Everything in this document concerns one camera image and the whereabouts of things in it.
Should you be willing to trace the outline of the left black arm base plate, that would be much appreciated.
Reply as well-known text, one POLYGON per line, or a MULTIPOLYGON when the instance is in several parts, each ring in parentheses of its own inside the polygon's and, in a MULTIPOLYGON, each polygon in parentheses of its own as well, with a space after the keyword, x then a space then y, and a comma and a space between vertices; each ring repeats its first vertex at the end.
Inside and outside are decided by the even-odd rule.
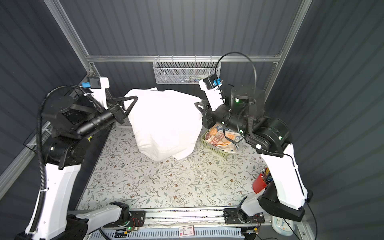
POLYGON ((146 211, 130 211, 130 218, 126 221, 116 221, 104 225, 104 228, 127 228, 127 227, 143 227, 146 219, 146 211))

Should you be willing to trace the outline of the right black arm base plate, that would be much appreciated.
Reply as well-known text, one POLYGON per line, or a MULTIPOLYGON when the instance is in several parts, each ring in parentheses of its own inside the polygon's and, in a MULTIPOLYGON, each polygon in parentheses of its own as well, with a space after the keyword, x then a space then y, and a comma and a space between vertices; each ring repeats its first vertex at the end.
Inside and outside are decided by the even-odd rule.
POLYGON ((264 214, 257 213, 252 217, 245 214, 242 210, 237 208, 225 208, 223 210, 225 223, 230 224, 263 224, 265 223, 264 214))

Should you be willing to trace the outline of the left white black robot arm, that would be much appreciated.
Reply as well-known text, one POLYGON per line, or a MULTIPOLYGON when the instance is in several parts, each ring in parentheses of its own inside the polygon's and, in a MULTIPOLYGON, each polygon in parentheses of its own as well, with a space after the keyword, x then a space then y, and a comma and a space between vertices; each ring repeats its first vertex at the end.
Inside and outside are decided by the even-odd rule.
POLYGON ((78 105, 73 97, 56 96, 51 90, 38 109, 36 154, 41 185, 31 220, 17 240, 82 240, 105 225, 125 227, 131 221, 129 206, 120 202, 78 215, 69 214, 68 207, 92 136, 115 122, 123 123, 138 97, 108 99, 103 106, 92 89, 76 85, 73 89, 90 105, 78 105))

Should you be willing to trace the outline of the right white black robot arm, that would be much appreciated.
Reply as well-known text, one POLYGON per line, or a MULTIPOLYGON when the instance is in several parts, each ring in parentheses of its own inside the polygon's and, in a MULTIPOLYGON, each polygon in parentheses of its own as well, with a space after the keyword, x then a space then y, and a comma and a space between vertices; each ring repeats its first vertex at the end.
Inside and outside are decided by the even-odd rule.
POLYGON ((301 179, 288 126, 265 116, 264 91, 251 85, 233 87, 230 103, 226 104, 220 86, 204 81, 199 85, 207 96, 207 100, 195 104, 203 115, 203 126, 210 129, 222 125, 224 138, 236 145, 239 141, 229 136, 234 132, 261 155, 272 176, 260 196, 241 201, 237 207, 239 219, 248 222, 261 207, 271 216, 300 222, 313 192, 301 179))

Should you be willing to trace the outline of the green plastic towel basket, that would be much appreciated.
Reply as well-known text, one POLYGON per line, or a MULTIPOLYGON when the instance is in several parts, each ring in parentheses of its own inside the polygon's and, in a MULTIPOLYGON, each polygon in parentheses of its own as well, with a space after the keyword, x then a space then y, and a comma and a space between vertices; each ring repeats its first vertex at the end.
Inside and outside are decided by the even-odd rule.
POLYGON ((230 154, 236 154, 239 149, 236 144, 226 139, 223 128, 219 126, 206 130, 201 136, 201 141, 204 147, 224 159, 230 154))

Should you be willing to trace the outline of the white terry towel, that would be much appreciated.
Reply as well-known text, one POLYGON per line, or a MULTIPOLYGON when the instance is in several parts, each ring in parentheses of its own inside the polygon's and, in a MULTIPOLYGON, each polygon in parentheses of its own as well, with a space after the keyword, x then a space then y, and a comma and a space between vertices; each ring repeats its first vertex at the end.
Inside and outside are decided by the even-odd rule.
POLYGON ((174 90, 132 89, 138 97, 129 113, 139 151, 160 162, 181 160, 195 149, 202 130, 202 114, 195 106, 201 98, 174 90))

